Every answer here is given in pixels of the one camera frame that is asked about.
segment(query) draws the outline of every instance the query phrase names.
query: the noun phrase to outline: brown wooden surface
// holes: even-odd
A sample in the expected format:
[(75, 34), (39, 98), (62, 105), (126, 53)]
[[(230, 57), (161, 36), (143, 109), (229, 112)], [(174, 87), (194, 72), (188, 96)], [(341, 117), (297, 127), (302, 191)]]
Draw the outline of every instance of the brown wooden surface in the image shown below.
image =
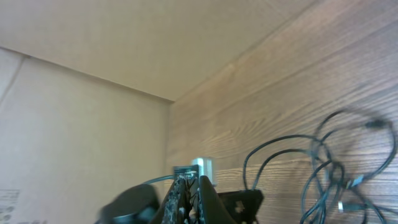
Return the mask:
[[(171, 107), (166, 168), (215, 157), (217, 191), (243, 189), (243, 161), (252, 149), (281, 135), (312, 134), (326, 115), (345, 106), (379, 111), (398, 126), (398, 1), (319, 2), (179, 99)], [(340, 116), (328, 128), (356, 119)], [(384, 131), (367, 130), (339, 133), (328, 143), (353, 176), (379, 166), (390, 146)], [(308, 142), (281, 142), (253, 156), (249, 183), (268, 156), (292, 147)], [(310, 173), (301, 155), (272, 161), (258, 185), (265, 196), (259, 221), (298, 223)], [(361, 190), (376, 204), (398, 209), (398, 161)], [(359, 223), (361, 216), (333, 211), (328, 222)]]

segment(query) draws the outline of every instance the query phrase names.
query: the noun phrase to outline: wall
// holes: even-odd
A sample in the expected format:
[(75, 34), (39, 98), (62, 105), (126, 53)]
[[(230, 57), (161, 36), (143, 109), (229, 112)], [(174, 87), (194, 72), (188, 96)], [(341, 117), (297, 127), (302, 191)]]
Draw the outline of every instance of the wall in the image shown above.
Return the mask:
[(2, 49), (0, 95), (12, 223), (93, 223), (117, 194), (165, 174), (168, 101)]
[(316, 0), (2, 0), (0, 46), (176, 100)]

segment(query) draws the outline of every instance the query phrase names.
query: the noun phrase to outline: wire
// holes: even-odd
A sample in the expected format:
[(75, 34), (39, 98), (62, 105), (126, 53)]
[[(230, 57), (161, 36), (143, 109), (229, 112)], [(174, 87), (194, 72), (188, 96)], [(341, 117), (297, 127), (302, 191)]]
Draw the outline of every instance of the wire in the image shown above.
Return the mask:
[[(325, 127), (325, 125), (335, 116), (342, 114), (342, 113), (347, 113), (347, 114), (358, 114), (367, 118), (370, 118), (369, 121), (367, 122), (362, 122), (362, 123), (353, 123), (349, 124), (346, 126), (343, 126), (342, 128), (336, 128), (333, 129), (332, 131), (329, 131), (326, 133), (322, 138), (319, 138), (318, 136), (320, 135), (322, 129)], [(349, 179), (345, 177), (345, 168), (344, 165), (340, 162), (338, 162), (336, 159), (333, 158), (333, 155), (330, 151), (330, 148), (326, 144), (326, 140), (333, 134), (337, 133), (338, 131), (341, 131), (343, 129), (349, 129), (349, 130), (354, 130), (354, 129), (359, 129), (359, 128), (367, 128), (367, 129), (387, 129), (390, 132), (390, 139), (391, 139), (391, 152), (388, 156), (388, 158), (383, 162), (383, 164), (378, 167), (375, 171), (367, 173), (367, 174), (362, 174), (357, 176), (355, 179)], [(363, 203), (363, 205), (351, 205), (349, 208), (351, 210), (364, 210), (364, 218), (362, 223), (365, 224), (368, 222), (368, 213), (366, 209), (372, 209), (376, 213), (376, 215), (379, 217), (381, 223), (387, 223), (386, 219), (384, 218), (381, 210), (387, 211), (394, 213), (398, 215), (397, 212), (389, 209), (389, 208), (384, 208), (384, 207), (378, 207), (375, 206), (370, 200), (368, 200), (366, 197), (364, 197), (358, 190), (358, 185), (361, 183), (372, 179), (376, 175), (380, 174), (395, 158), (395, 155), (397, 154), (397, 143), (396, 143), (396, 133), (394, 131), (394, 127), (392, 125), (392, 122), (387, 120), (386, 118), (383, 118), (382, 116), (374, 113), (368, 113), (366, 111), (361, 111), (361, 110), (351, 110), (351, 109), (342, 109), (339, 111), (336, 111), (332, 113), (331, 115), (327, 116), (316, 128), (314, 135), (306, 135), (306, 134), (293, 134), (289, 136), (282, 136), (270, 141), (267, 141), (257, 148), (253, 149), (246, 159), (244, 160), (243, 163), (243, 184), (246, 190), (248, 190), (248, 183), (246, 180), (246, 167), (248, 164), (249, 158), (259, 151), (260, 149), (278, 142), (278, 141), (283, 141), (286, 139), (309, 139), (311, 140), (310, 147), (309, 149), (285, 149), (282, 151), (279, 151), (277, 153), (274, 153), (270, 157), (268, 157), (261, 165), (256, 178), (254, 179), (252, 190), (257, 187), (257, 184), (259, 182), (260, 176), (262, 171), (264, 170), (265, 166), (275, 157), (290, 153), (290, 152), (299, 152), (302, 154), (306, 154), (311, 158), (312, 162), (312, 169), (313, 173), (312, 175), (308, 178), (306, 181), (303, 190), (302, 190), (302, 196), (301, 196), (301, 211), (302, 211), (302, 217), (300, 219), (300, 223), (306, 222), (310, 217), (312, 217), (309, 220), (309, 223), (319, 223), (319, 224), (324, 224), (326, 220), (326, 215), (330, 208), (334, 207), (339, 198), (341, 198), (343, 192), (345, 190), (350, 190), (352, 191)], [(319, 158), (319, 152), (320, 150), (323, 149), (326, 155), (327, 160), (323, 161), (322, 159)], [(328, 183), (326, 187), (322, 187), (322, 184), (318, 178), (318, 173), (324, 170), (328, 174)], [(307, 211), (305, 211), (305, 199), (307, 196), (307, 191), (309, 189), (310, 183), (312, 181), (315, 181), (319, 198), (317, 202), (309, 208)], [(332, 197), (331, 203), (329, 205), (326, 205), (326, 202), (328, 199)]]
[(156, 183), (156, 182), (159, 182), (159, 181), (170, 180), (170, 179), (174, 179), (174, 175), (167, 175), (167, 176), (164, 176), (164, 177), (154, 178), (152, 180), (145, 181), (142, 184), (153, 184), (153, 183)]

